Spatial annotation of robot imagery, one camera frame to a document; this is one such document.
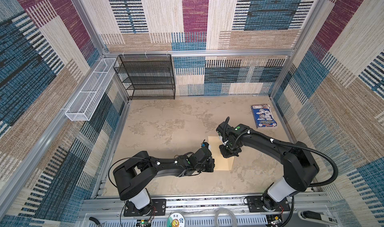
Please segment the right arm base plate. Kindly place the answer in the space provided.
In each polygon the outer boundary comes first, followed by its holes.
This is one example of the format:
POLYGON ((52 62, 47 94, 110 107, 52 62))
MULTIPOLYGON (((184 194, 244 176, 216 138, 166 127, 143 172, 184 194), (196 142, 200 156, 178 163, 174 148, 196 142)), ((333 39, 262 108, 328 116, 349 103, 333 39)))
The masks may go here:
POLYGON ((243 203, 249 208, 250 213, 265 213, 290 211, 291 205, 286 198, 281 202, 275 202, 269 197, 262 195, 246 196, 243 203))

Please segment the manila paper envelope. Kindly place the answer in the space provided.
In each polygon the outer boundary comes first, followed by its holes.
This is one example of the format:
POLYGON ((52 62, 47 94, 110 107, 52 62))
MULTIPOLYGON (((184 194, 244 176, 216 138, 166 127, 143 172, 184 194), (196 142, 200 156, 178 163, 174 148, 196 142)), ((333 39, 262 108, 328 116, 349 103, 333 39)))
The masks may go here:
POLYGON ((233 169, 234 157, 224 158, 220 151, 220 145, 223 144, 219 137, 208 136, 209 149, 212 158, 215 160, 214 171, 231 171, 233 169))

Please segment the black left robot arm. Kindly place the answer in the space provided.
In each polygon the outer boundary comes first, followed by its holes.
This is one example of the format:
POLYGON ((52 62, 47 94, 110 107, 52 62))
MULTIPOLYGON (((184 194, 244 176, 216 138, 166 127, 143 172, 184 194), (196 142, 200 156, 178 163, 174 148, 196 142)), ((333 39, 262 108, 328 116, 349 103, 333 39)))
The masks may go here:
POLYGON ((204 142, 195 153, 176 155, 172 159, 152 157, 147 151, 141 151, 113 170, 115 187, 122 201, 129 201, 136 209, 142 210, 151 205, 147 185, 160 177, 192 177, 201 173, 212 173, 215 160, 204 142))

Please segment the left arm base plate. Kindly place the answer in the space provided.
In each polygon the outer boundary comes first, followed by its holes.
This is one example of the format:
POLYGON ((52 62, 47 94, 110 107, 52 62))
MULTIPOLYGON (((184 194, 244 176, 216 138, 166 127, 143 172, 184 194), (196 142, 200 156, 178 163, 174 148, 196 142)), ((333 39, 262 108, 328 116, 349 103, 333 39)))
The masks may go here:
POLYGON ((124 217, 141 217, 141 216, 164 216, 166 212, 167 200, 166 199, 152 199, 151 202, 143 207, 137 209, 134 203, 127 201, 124 208, 124 217))

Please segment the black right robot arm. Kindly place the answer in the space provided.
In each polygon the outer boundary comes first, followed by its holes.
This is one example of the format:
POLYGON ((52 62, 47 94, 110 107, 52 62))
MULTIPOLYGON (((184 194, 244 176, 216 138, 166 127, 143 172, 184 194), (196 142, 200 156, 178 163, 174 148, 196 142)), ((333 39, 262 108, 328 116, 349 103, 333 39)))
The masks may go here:
POLYGON ((262 195, 266 209, 274 210, 278 203, 288 196, 304 192, 307 188, 329 185, 337 179, 339 175, 337 164, 324 153, 308 148, 302 142, 292 144, 276 140, 243 124, 231 127, 228 124, 229 120, 230 118, 227 118, 216 129, 223 142, 219 149, 224 158, 237 157, 242 147, 249 147, 274 158, 283 165, 283 177, 269 186, 262 195), (333 168, 333 174, 326 181, 313 183, 320 171, 313 154, 325 159, 333 168))

